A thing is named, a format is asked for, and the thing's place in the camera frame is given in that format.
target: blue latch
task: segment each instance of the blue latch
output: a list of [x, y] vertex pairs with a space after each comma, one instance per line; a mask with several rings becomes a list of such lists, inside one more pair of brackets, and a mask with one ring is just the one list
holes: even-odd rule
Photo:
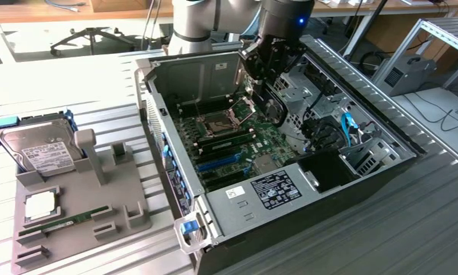
[[162, 148], [162, 157], [166, 157], [168, 151], [169, 151], [169, 146], [166, 144], [165, 147]]
[[0, 129], [17, 126], [19, 124], [19, 117], [11, 116], [11, 117], [0, 117]]
[[197, 221], [188, 221], [181, 224], [181, 233], [186, 235], [198, 230], [198, 223]]

